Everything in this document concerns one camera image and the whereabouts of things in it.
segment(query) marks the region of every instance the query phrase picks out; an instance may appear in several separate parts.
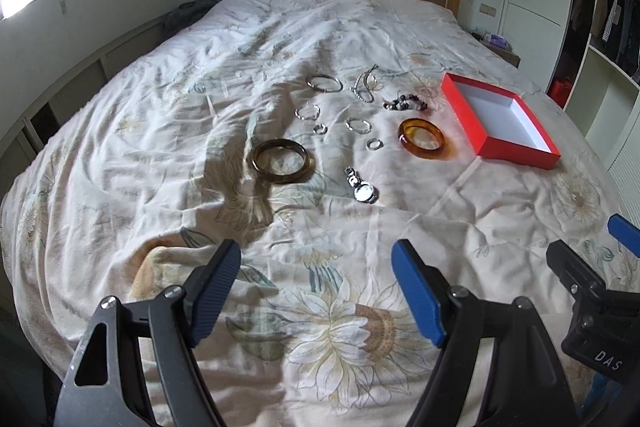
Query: bed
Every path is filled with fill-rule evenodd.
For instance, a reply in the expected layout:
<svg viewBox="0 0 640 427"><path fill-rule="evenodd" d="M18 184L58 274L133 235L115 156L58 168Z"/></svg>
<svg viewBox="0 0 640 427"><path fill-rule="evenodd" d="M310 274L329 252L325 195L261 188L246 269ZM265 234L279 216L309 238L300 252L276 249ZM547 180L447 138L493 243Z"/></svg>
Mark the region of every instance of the bed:
<svg viewBox="0 0 640 427"><path fill-rule="evenodd" d="M390 269L412 241L479 298L532 299L559 344L572 298L545 264L558 238L607 282L639 290L638 260L606 219L626 214L575 125L456 22L460 0L222 0L121 71L52 138L0 207L4 269L20 323L62 377L105 295L154 296L183 282L224 238L242 267L213 334L195 350L230 426L404 425L438 355ZM348 88L373 64L374 103ZM452 71L523 97L562 153L550 171L477 157L439 85ZM341 92L310 89L330 74ZM439 160L411 156L384 100L414 92L446 136ZM294 112L316 104L316 122ZM372 132L345 121L366 118ZM325 124L324 135L313 132ZM300 183L270 185L247 158L285 137L314 158ZM371 151L366 142L384 147ZM288 169L290 156L274 155ZM379 190L359 203L344 169ZM170 422L142 344L159 423ZM486 363L490 346L480 361ZM562 355L576 400L590 372ZM482 371L461 425L471 425Z"/></svg>

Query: watch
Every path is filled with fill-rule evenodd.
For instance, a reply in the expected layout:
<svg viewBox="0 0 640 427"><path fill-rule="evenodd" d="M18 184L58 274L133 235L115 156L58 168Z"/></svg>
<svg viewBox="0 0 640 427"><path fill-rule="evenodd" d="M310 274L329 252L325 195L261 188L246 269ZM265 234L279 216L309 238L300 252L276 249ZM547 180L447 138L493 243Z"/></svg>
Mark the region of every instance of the watch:
<svg viewBox="0 0 640 427"><path fill-rule="evenodd" d="M344 170L347 181L353 187L353 197L361 203L373 203L378 198L378 190L369 182L362 181L353 167Z"/></svg>

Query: amber bangle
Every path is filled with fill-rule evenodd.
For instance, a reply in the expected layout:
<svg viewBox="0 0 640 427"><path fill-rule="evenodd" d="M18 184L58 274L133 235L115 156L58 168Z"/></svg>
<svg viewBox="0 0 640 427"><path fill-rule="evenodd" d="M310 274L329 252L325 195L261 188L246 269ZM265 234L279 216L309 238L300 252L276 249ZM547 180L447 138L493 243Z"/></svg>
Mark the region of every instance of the amber bangle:
<svg viewBox="0 0 640 427"><path fill-rule="evenodd" d="M258 157L260 156L260 154L277 147L283 147L284 149L289 149L298 154L303 159L302 167L297 171L292 172L291 174L276 174L275 172L271 172L263 167L260 167L260 165L258 165ZM258 145L254 147L249 155L249 165L251 165L255 169L255 171L258 173L258 176L260 176L261 178L264 178L268 182L282 185L286 183L294 183L302 178L311 168L311 159L309 158L309 153L299 143L296 143L293 140L287 140L285 138L276 138L273 140L267 140L265 142L258 143Z"/></svg>
<svg viewBox="0 0 640 427"><path fill-rule="evenodd" d="M428 131L438 141L436 149L423 149L418 147L411 141L411 129L424 129ZM422 118L409 118L404 120L398 128L398 138L402 147L407 149L414 156L418 158L434 159L442 155L444 152L444 134L433 123L423 120Z"/></svg>

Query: bedspread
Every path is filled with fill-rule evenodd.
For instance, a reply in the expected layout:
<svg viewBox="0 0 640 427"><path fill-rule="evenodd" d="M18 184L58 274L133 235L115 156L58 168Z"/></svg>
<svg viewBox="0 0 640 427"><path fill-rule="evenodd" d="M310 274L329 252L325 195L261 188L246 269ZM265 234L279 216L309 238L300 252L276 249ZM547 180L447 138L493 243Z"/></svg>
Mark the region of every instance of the bedspread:
<svg viewBox="0 0 640 427"><path fill-rule="evenodd" d="M373 64L374 103L362 103L348 87ZM521 95L561 151L558 166L476 157L439 88L444 71ZM310 89L315 73L345 89ZM445 158L402 149L398 124L419 113L384 110L398 92L427 100ZM295 117L306 102L320 108L317 122ZM372 131L350 132L352 116ZM315 123L328 132L314 134ZM308 180L255 177L248 154L273 137L312 154ZM384 147L368 150L372 137ZM375 203L354 200L347 166L378 188ZM400 426L438 350L418 334L390 269L394 241L411 240L479 298L529 296L557 342L572 298L546 267L549 242L567 242L610 288L638 291L638 260L606 231L616 212L625 214L612 180L574 124L449 11L417 0L223 0L63 126L2 202L0 236L22 327L61 377L102 297L150 298L229 237L241 271L195 349L228 424ZM143 358L165 425L145 343ZM579 399L590 372L562 363ZM474 381L463 425L481 390Z"/></svg>

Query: open box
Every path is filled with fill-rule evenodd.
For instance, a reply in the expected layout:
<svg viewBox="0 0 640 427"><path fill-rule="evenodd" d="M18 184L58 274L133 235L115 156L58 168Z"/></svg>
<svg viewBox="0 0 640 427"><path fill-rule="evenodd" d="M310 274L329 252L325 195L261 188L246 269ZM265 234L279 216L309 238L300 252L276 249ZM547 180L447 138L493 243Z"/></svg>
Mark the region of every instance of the open box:
<svg viewBox="0 0 640 427"><path fill-rule="evenodd" d="M558 163L558 148L517 94L452 73L442 90L478 156L541 169Z"/></svg>

